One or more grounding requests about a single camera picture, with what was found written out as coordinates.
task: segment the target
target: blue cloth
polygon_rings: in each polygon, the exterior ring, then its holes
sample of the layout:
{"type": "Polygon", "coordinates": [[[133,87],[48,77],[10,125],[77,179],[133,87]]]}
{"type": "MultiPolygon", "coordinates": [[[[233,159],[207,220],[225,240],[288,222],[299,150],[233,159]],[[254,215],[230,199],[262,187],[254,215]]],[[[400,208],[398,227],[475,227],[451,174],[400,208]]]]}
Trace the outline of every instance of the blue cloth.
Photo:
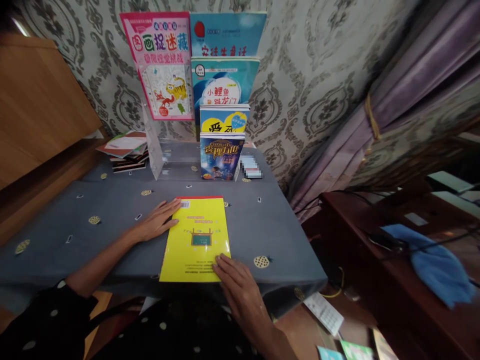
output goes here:
{"type": "MultiPolygon", "coordinates": [[[[435,241],[401,225],[382,227],[394,238],[409,244],[410,250],[434,244],[435,241]]],[[[475,287],[459,259],[443,246],[432,246],[416,251],[411,255],[411,263],[418,277],[432,290],[450,309],[455,303],[471,303],[475,295],[475,287]]]]}

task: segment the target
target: tiger illustration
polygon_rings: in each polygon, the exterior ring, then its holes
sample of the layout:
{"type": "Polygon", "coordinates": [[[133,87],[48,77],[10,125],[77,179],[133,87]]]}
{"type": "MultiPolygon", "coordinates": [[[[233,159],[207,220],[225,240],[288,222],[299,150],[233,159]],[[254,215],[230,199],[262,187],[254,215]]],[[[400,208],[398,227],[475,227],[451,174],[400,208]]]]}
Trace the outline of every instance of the tiger illustration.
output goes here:
{"type": "Polygon", "coordinates": [[[176,77],[173,79],[174,82],[181,80],[183,83],[182,85],[175,86],[172,83],[168,83],[166,85],[166,91],[169,94],[172,94],[175,96],[176,99],[186,99],[187,98],[187,87],[185,86],[185,80],[183,80],[181,77],[176,77]]]}

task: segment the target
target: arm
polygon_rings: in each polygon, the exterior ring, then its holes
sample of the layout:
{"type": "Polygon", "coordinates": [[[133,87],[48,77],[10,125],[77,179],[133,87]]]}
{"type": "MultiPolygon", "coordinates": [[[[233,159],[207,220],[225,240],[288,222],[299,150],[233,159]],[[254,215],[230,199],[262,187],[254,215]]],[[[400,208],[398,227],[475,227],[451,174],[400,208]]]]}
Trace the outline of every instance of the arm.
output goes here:
{"type": "Polygon", "coordinates": [[[97,304],[92,293],[135,244],[176,225],[178,220],[166,221],[180,206],[180,199],[168,204],[163,201],[144,221],[127,230],[65,281],[40,291],[0,335],[2,354],[8,359],[83,359],[90,313],[97,304]]]}
{"type": "Polygon", "coordinates": [[[142,222],[127,230],[97,257],[66,278],[67,285],[78,295],[90,297],[119,260],[137,243],[153,239],[176,225],[178,220],[165,221],[181,206],[181,200],[161,202],[142,222]]]}
{"type": "Polygon", "coordinates": [[[267,313],[259,287],[249,268],[221,254],[213,271],[231,308],[231,314],[250,342],[267,360],[298,360],[287,336],[267,313]]]}

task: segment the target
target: curtain tie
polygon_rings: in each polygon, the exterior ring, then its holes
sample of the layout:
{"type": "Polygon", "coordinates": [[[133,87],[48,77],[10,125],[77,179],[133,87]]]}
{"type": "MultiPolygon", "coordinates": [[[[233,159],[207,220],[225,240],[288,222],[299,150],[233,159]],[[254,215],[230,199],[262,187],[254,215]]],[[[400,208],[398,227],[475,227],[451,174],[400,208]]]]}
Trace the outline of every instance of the curtain tie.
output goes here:
{"type": "Polygon", "coordinates": [[[371,129],[373,130],[373,138],[375,140],[381,139],[382,135],[380,134],[379,125],[374,118],[374,113],[372,112],[372,105],[370,104],[370,93],[366,96],[365,100],[365,112],[368,118],[370,119],[371,129]]]}

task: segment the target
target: red stripe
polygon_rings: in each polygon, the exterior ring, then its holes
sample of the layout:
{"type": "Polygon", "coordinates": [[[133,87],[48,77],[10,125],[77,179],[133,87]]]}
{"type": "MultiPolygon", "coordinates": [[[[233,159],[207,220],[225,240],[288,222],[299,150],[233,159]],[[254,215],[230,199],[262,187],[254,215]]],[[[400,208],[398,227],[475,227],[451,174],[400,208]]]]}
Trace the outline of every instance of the red stripe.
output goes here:
{"type": "Polygon", "coordinates": [[[177,199],[223,199],[223,196],[177,196],[177,199]]]}

